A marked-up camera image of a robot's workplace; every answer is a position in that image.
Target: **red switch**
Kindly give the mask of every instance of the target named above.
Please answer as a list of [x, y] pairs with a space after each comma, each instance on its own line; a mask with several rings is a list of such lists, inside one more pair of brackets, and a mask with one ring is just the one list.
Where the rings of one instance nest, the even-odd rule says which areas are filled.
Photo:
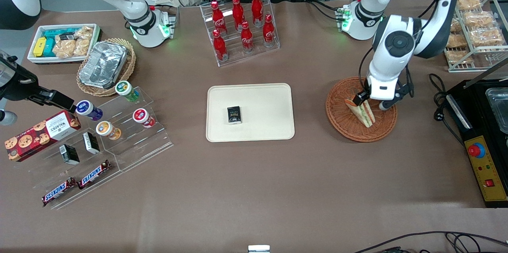
[[475, 143], [468, 147], [468, 153], [481, 159], [485, 156], [485, 148], [480, 143]]
[[493, 180], [485, 180], [485, 186], [487, 186], [487, 187], [494, 186], [494, 181]]

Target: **sandwich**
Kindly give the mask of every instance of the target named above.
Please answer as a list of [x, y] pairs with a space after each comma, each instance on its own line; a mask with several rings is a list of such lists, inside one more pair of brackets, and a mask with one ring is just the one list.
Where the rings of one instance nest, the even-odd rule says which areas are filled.
[[365, 127], [370, 128], [376, 122], [368, 101], [363, 102], [360, 106], [354, 104], [351, 99], [344, 99], [344, 102]]

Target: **white storage tray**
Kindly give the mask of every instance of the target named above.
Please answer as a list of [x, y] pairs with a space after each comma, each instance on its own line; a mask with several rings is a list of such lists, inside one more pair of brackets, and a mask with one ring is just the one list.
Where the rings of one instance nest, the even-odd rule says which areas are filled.
[[[242, 123], [230, 125], [227, 108], [234, 106], [240, 106]], [[293, 136], [292, 96], [288, 84], [213, 86], [208, 90], [208, 141], [281, 140]]]
[[64, 64], [64, 63], [75, 63], [75, 62], [81, 62], [85, 59], [87, 56], [73, 56], [69, 58], [58, 58], [58, 57], [51, 57], [51, 58], [44, 58], [44, 57], [36, 57], [33, 55], [33, 49], [35, 48], [35, 44], [37, 40], [42, 37], [42, 34], [44, 31], [47, 30], [58, 30], [58, 29], [67, 29], [69, 27], [93, 27], [94, 32], [92, 34], [92, 39], [90, 40], [89, 50], [87, 52], [87, 55], [90, 53], [92, 48], [94, 47], [94, 44], [98, 40], [98, 35], [100, 33], [100, 27], [95, 23], [81, 23], [76, 25], [42, 25], [37, 28], [37, 31], [35, 33], [35, 37], [33, 37], [32, 44], [30, 46], [29, 53], [27, 55], [27, 59], [35, 64]]

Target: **yellow box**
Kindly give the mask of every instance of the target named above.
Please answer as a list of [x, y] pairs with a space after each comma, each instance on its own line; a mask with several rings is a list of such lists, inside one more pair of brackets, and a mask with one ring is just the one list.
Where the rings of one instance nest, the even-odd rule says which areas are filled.
[[46, 37], [39, 38], [35, 43], [35, 47], [33, 48], [33, 55], [37, 57], [42, 56], [45, 45], [46, 45]]

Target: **control panel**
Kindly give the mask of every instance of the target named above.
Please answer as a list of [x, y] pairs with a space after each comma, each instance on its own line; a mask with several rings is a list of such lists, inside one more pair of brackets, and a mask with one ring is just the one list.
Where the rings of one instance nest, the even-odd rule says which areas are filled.
[[506, 193], [483, 135], [464, 142], [483, 195], [488, 202], [506, 201]]

